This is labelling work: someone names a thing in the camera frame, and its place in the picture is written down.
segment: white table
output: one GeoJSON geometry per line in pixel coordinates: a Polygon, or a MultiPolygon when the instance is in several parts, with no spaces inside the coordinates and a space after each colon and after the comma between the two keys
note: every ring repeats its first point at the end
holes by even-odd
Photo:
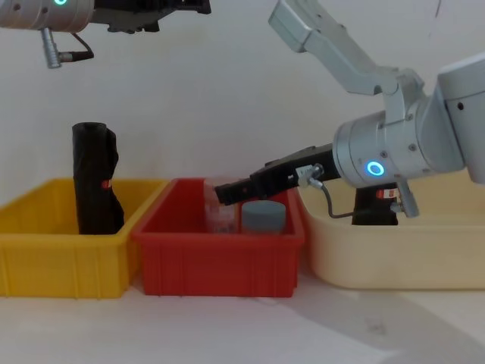
{"type": "Polygon", "coordinates": [[[0,300],[3,364],[484,364],[485,293],[0,300]]]}

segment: yellow bin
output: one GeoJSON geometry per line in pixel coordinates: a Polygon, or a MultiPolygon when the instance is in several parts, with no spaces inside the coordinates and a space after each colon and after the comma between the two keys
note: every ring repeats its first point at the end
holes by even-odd
{"type": "Polygon", "coordinates": [[[134,224],[165,180],[115,180],[125,211],[115,235],[78,234],[72,179],[51,180],[0,209],[0,295],[117,298],[139,268],[134,224]]]}

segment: white wall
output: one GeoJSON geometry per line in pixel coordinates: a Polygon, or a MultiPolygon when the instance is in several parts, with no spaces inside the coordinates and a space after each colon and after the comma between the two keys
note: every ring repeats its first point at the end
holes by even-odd
{"type": "MultiPolygon", "coordinates": [[[[245,176],[382,108],[280,41],[267,23],[275,0],[211,2],[211,16],[173,14],[158,34],[91,25],[96,59],[60,71],[45,68],[39,34],[0,30],[0,202],[70,176],[81,121],[118,135],[117,176],[245,176]]],[[[438,18],[439,0],[321,2],[376,62],[413,67],[428,91],[440,67],[485,49],[482,0],[443,0],[438,18]]]]}

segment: storage bin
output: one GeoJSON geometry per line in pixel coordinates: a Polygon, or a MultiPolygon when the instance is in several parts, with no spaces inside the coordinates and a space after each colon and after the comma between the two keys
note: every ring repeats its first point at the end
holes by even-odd
{"type": "Polygon", "coordinates": [[[51,180],[0,209],[0,295],[120,297],[139,268],[131,229],[166,185],[115,180],[126,222],[115,235],[78,235],[72,179],[51,180]]]}
{"type": "MultiPolygon", "coordinates": [[[[353,289],[485,289],[485,187],[466,171],[410,184],[421,216],[399,214],[399,226],[333,220],[323,193],[300,190],[314,273],[353,289]]],[[[327,186],[335,212],[352,211],[355,190],[342,180],[327,186]]]]}
{"type": "Polygon", "coordinates": [[[203,179],[172,181],[134,229],[142,247],[145,293],[291,297],[305,240],[295,192],[274,198],[287,207],[281,235],[210,234],[203,183],[203,179]]]}

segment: gray lid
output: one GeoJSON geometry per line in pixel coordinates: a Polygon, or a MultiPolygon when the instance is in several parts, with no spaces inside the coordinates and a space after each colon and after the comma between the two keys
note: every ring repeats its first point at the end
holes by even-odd
{"type": "Polygon", "coordinates": [[[275,201],[247,202],[242,205],[241,224],[248,231],[281,232],[286,225],[286,206],[275,201]]]}

